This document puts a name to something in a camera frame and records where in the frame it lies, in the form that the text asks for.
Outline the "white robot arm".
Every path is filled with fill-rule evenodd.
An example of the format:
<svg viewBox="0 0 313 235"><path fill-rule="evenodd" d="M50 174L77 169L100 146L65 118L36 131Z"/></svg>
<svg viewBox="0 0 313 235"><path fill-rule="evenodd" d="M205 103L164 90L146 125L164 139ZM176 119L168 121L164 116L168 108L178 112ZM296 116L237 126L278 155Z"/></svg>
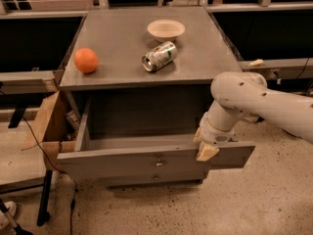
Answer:
<svg viewBox="0 0 313 235"><path fill-rule="evenodd" d="M258 115L286 132L313 143L313 98L267 87L255 72L223 72L210 86L213 103L201 118L194 142L196 160L206 162L235 135L235 125L248 114Z"/></svg>

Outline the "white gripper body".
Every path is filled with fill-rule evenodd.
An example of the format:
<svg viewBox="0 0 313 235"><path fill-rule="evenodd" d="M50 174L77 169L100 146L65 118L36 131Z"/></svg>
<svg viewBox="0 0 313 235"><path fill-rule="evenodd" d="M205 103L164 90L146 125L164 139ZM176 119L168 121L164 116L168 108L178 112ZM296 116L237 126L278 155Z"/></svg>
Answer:
<svg viewBox="0 0 313 235"><path fill-rule="evenodd" d="M235 140L235 129L220 130L210 121L210 115L204 114L200 121L199 135L201 142L221 146Z"/></svg>

